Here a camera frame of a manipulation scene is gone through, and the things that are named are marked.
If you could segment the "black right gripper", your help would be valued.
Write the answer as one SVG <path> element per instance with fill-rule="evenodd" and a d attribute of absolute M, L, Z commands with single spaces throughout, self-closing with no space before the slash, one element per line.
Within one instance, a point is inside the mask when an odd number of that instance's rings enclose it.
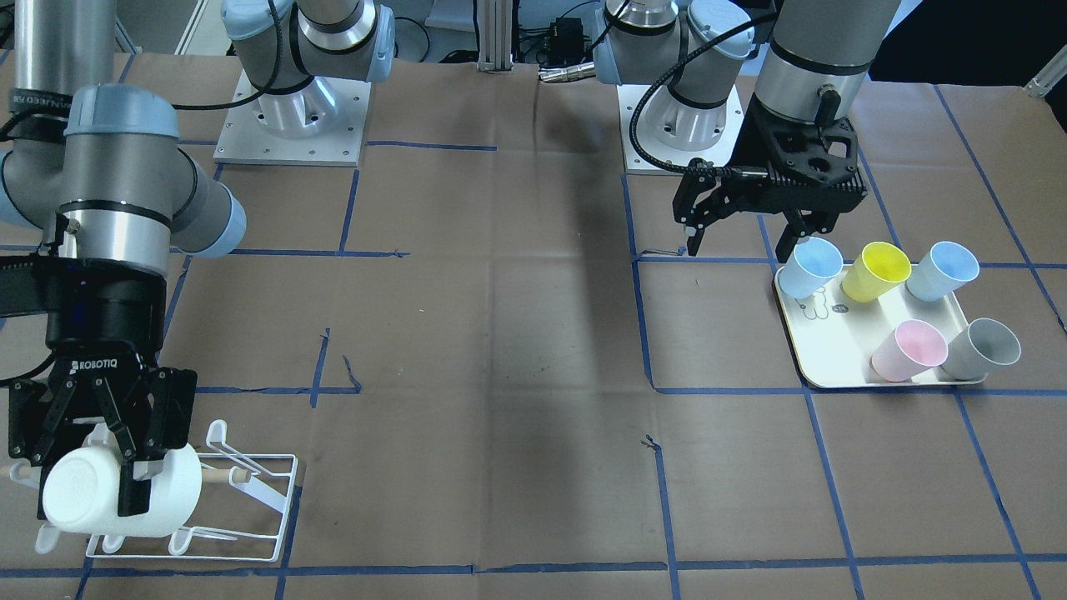
<path fill-rule="evenodd" d="M 197 374 L 165 368 L 165 277 L 103 259 L 46 258 L 49 358 L 10 385 L 13 458 L 57 462 L 103 419 L 120 446 L 117 514 L 147 514 L 163 454 L 189 439 Z"/>

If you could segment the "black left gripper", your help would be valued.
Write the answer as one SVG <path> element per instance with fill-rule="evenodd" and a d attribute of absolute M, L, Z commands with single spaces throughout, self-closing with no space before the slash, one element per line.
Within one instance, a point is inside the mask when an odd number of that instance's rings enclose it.
<path fill-rule="evenodd" d="M 832 232 L 839 215 L 857 208 L 867 191 L 858 174 L 857 137 L 837 117 L 842 96 L 817 92 L 814 122 L 773 113 L 752 98 L 730 160 L 694 159 L 679 183 L 672 212 L 697 256 L 708 225 L 738 212 L 784 214 L 776 258 L 786 263 L 805 237 Z"/>

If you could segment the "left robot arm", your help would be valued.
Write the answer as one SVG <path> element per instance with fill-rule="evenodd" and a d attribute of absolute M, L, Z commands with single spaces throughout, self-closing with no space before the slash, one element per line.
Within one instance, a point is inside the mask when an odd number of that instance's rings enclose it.
<path fill-rule="evenodd" d="M 592 65 L 640 85 L 622 112 L 637 164 L 676 173 L 672 216 L 696 254 L 734 214 L 782 215 L 789 260 L 867 190 L 849 108 L 897 1 L 604 1 Z"/>

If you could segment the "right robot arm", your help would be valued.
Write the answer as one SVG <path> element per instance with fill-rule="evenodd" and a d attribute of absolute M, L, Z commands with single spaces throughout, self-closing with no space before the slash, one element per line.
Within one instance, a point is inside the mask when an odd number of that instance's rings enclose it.
<path fill-rule="evenodd" d="M 171 249 L 228 254 L 243 205 L 179 147 L 179 105 L 112 79 L 117 4 L 16 1 L 16 78 L 3 124 L 3 221 L 38 250 L 3 258 L 3 317 L 43 313 L 48 357 L 10 388 L 7 451 L 57 481 L 91 419 L 118 442 L 107 506 L 147 514 L 184 447 L 195 372 L 157 365 Z"/>

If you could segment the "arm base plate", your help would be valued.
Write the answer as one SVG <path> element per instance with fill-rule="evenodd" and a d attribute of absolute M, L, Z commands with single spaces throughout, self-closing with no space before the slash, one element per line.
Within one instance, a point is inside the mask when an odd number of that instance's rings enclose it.
<path fill-rule="evenodd" d="M 666 175 L 662 168 L 641 158 L 630 141 L 630 119 L 648 88 L 617 86 L 619 126 L 624 145 L 625 172 L 635 175 Z M 701 158 L 716 165 L 730 160 L 744 120 L 737 88 L 731 86 L 724 105 L 700 111 L 679 105 L 669 92 L 658 90 L 644 106 L 638 122 L 638 141 L 647 153 L 665 163 L 686 165 Z"/>
<path fill-rule="evenodd" d="M 361 161 L 371 83 L 314 78 L 289 95 L 232 107 L 218 135 L 218 163 L 351 167 Z"/>

